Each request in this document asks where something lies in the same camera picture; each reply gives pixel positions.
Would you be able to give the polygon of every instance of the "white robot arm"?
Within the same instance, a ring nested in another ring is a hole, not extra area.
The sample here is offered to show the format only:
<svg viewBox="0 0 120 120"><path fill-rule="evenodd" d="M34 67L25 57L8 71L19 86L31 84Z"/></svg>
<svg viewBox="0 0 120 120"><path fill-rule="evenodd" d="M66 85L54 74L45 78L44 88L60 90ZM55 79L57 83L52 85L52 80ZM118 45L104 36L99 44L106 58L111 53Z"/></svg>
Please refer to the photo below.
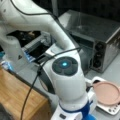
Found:
<svg viewBox="0 0 120 120"><path fill-rule="evenodd" d="M47 10L32 0L1 0L3 19L21 31L46 31L63 50L75 48L72 38ZM59 105L51 120L80 120L89 113L89 100L77 50L52 59L44 66L59 97Z"/></svg>

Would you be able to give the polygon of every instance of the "table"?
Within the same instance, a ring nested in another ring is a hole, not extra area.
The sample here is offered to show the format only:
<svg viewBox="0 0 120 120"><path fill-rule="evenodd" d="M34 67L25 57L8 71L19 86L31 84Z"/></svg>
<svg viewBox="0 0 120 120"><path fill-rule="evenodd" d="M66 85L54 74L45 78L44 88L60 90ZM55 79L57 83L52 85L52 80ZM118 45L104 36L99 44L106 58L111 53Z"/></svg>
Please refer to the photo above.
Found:
<svg viewBox="0 0 120 120"><path fill-rule="evenodd" d="M21 109L29 86L0 68L0 103L12 114L15 120L20 119ZM48 100L32 90L27 101L23 120L50 120L51 110Z"/></svg>

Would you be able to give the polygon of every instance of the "black cable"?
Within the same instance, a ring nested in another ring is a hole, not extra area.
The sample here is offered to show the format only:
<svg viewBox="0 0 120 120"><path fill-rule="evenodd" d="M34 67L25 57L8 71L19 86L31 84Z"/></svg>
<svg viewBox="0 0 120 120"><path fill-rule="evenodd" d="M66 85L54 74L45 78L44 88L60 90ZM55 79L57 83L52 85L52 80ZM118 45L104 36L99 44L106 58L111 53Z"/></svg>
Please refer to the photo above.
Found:
<svg viewBox="0 0 120 120"><path fill-rule="evenodd" d="M25 101L24 101L24 103L23 103L20 120L23 120L23 113L24 113L24 109L25 109L25 106L26 106L28 97L29 97L29 95L30 95L30 93L31 93L31 91L32 91L32 89L33 89L33 87L34 87L34 84L35 84L35 82L36 82L36 80L37 80L37 77L40 75L41 70L42 70L42 68L44 67L44 65L45 65L49 60L53 59L54 57L56 57L56 56L58 56L58 55L61 55L61 54L67 53L67 52L71 52L71 51L74 51L74 50L80 50L80 49L81 49L81 47L77 47L77 48L74 48L74 49L70 49L70 50L67 50L67 51L60 52L60 53L58 53L58 54L55 54L55 55L53 55L52 57L48 58L41 66L38 67L37 75L36 75L36 77L35 77L32 85L31 85L31 87L30 87L30 89L29 89L29 91L28 91L28 93L27 93L27 95L26 95Z"/></svg>
<svg viewBox="0 0 120 120"><path fill-rule="evenodd" d="M16 9L17 11L19 11L20 13L24 14L24 15L28 15L28 16L34 16L34 15L51 15L51 16L53 16L53 18L54 18L55 20L58 19L57 16L55 16L53 13L50 13L50 12L48 12L48 13L32 13L32 14L30 14L30 13L25 13L25 12L21 11L21 10L13 3L12 0L10 0L10 1L11 1L12 5L15 7L15 9Z"/></svg>
<svg viewBox="0 0 120 120"><path fill-rule="evenodd" d="M26 95L26 98L25 98L24 103L23 103L22 111L21 111L20 120L23 120L23 113L24 113L25 105L26 105L26 103L27 103L28 97L29 97L29 95L30 95L30 93L31 93L31 91L32 91L32 89L33 89L33 87L34 87L34 84L35 84L38 76L39 76L39 74L37 73L37 75L36 75L36 77L35 77L32 85L31 85L31 87L30 87L30 89L29 89L29 91L28 91L28 93L27 93L27 95Z"/></svg>

